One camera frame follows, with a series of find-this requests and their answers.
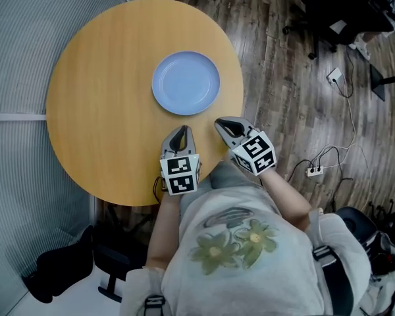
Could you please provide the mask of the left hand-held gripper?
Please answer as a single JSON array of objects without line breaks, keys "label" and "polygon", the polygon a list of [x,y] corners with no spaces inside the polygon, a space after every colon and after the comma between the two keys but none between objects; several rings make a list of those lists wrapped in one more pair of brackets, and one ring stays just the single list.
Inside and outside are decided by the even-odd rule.
[{"label": "left hand-held gripper", "polygon": [[163,141],[160,159],[163,188],[170,196],[196,192],[201,175],[200,156],[196,151],[193,132],[190,126],[182,125],[174,129]]}]

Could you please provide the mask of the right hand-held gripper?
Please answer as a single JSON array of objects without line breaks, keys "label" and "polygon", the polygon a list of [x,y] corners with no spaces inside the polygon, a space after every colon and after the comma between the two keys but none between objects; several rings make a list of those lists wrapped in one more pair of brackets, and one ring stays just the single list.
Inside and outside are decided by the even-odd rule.
[{"label": "right hand-held gripper", "polygon": [[[254,128],[247,119],[220,117],[215,121],[215,128],[230,148],[237,164],[254,176],[260,175],[277,163],[273,144],[266,133]],[[247,136],[239,141],[240,134]]]}]

